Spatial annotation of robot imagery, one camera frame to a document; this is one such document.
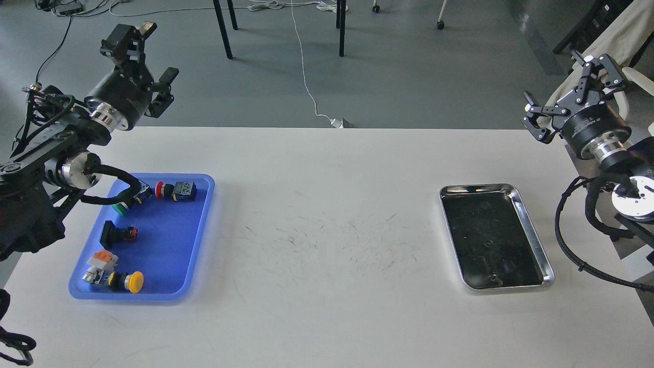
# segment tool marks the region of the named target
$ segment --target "blue tray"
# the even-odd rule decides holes
[[[68,290],[74,298],[173,301],[184,295],[190,286],[215,182],[211,176],[204,174],[133,175],[150,185],[152,190],[158,181],[170,184],[194,181],[198,193],[193,202],[157,199],[152,195],[143,204],[134,205],[125,216],[119,215],[110,206],[103,206],[68,283]],[[125,188],[127,184],[116,180],[107,196],[115,196]],[[106,220],[113,221],[121,229],[130,226],[139,229],[136,241],[115,243],[110,250],[119,258],[117,272],[143,273],[143,288],[136,294],[107,291],[82,280],[90,267],[86,263],[88,259],[103,249],[99,239]]]

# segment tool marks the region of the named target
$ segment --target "yellow mushroom button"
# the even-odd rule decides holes
[[[143,274],[141,271],[136,271],[133,274],[129,276],[129,279],[127,280],[128,284],[128,290],[132,294],[138,293],[141,288],[143,287]]]

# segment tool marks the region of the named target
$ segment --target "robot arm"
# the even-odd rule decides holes
[[[578,178],[563,194],[555,216],[557,240],[580,271],[586,270],[607,281],[654,292],[650,285],[620,280],[589,266],[572,253],[560,236],[559,218],[566,198],[574,189],[587,185],[585,215],[593,227],[611,236],[612,240],[636,236],[654,248],[654,235],[639,224],[654,223],[652,163],[636,146],[625,147],[631,129],[607,103],[613,94],[625,89],[627,79],[607,54],[599,58],[582,58],[578,52],[573,52],[573,57],[583,67],[581,78],[577,86],[554,106],[541,107],[529,92],[524,93],[528,104],[523,124],[536,140],[551,143],[554,135],[560,134],[578,159],[595,159],[599,163],[601,174],[598,177],[582,178],[581,181]],[[551,127],[538,124],[542,117],[551,119]],[[611,193],[613,207],[617,210],[615,219],[626,229],[609,227],[597,219],[595,206],[601,192]],[[654,251],[647,259],[654,265]]]
[[[88,146],[108,144],[113,130],[131,130],[147,111],[159,117],[172,103],[171,83],[179,70],[169,67],[154,82],[145,65],[145,40],[155,29],[152,22],[140,28],[118,24],[102,40],[100,53],[115,67],[84,102],[53,86],[25,89],[22,135],[10,161],[0,164],[0,261],[13,251],[37,252],[62,239],[63,219],[78,201],[114,204],[138,193],[136,178],[103,165]],[[30,132],[33,125],[38,128]],[[130,188],[114,198],[86,196],[102,174]],[[43,183],[58,189],[48,194]]]

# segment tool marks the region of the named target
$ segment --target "white table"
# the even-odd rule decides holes
[[[133,172],[216,181],[188,294],[168,304],[73,299],[68,279],[97,206],[66,239],[24,255],[9,331],[34,367],[647,367],[654,329],[636,293],[586,273],[553,236],[576,176],[558,141],[526,131],[143,128],[94,147]],[[90,194],[104,195],[105,178]],[[479,295],[460,280],[445,185],[518,188],[556,273],[540,291]],[[624,276],[615,250],[564,212],[566,240]]]

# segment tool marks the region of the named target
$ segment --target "stainless steel tray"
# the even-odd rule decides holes
[[[453,185],[440,192],[463,282],[474,290],[542,287],[554,272],[518,190]]]

